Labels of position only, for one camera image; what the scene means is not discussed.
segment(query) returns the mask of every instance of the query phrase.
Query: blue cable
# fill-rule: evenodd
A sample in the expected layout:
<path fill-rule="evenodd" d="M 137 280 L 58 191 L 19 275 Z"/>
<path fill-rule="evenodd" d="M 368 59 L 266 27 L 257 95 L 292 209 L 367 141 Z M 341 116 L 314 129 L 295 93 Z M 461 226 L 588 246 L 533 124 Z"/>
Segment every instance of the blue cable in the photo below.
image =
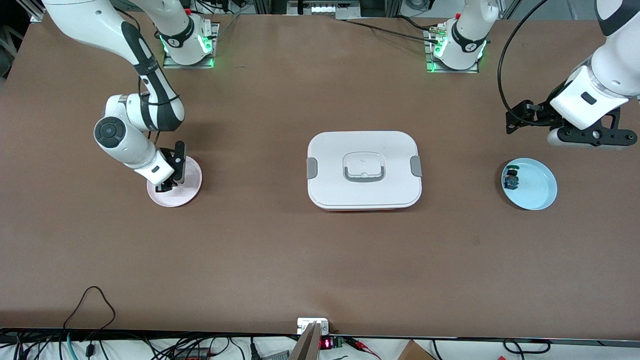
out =
<path fill-rule="evenodd" d="M 76 356 L 76 352 L 74 351 L 74 348 L 71 346 L 71 333 L 67 334 L 67 346 L 69 347 L 69 352 L 71 353 L 71 357 L 73 357 L 74 360 L 78 360 L 78 357 Z"/>

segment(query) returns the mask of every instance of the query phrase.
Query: brown tabletop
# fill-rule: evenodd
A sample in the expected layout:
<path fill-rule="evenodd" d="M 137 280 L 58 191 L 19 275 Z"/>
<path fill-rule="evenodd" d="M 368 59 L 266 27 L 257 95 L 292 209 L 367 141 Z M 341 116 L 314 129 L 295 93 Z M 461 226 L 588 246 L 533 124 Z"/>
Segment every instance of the brown tabletop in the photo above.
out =
<path fill-rule="evenodd" d="M 204 172 L 176 209 L 92 138 L 106 99 L 136 91 L 131 66 L 48 19 L 31 25 L 0 95 L 0 325 L 59 327 L 95 284 L 114 328 L 292 332 L 297 317 L 324 316 L 343 334 L 640 340 L 640 145 L 506 135 L 495 69 L 514 25 L 496 23 L 480 74 L 430 74 L 417 41 L 326 17 L 242 16 L 215 68 L 166 70 L 186 121 L 159 144 L 184 140 Z M 509 101 L 544 100 L 603 41 L 595 22 L 525 25 L 504 64 Z M 622 116 L 637 129 L 637 104 Z M 317 208 L 311 138 L 373 129 L 417 142 L 418 203 Z M 556 175 L 544 211 L 516 209 L 498 185 L 523 156 Z M 94 293 L 71 326 L 108 318 Z"/>

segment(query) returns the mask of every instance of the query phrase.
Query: black plug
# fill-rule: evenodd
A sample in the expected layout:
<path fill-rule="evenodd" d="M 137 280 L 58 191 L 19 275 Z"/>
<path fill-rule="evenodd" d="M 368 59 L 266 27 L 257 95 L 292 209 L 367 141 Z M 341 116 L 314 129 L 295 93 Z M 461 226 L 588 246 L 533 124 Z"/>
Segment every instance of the black plug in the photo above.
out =
<path fill-rule="evenodd" d="M 95 346 L 93 344 L 89 344 L 86 346 L 86 350 L 84 351 L 84 356 L 87 358 L 91 357 L 95 354 Z"/>
<path fill-rule="evenodd" d="M 260 354 L 258 354 L 258 350 L 255 348 L 255 344 L 253 343 L 253 337 L 251 338 L 251 360 L 262 360 Z"/>

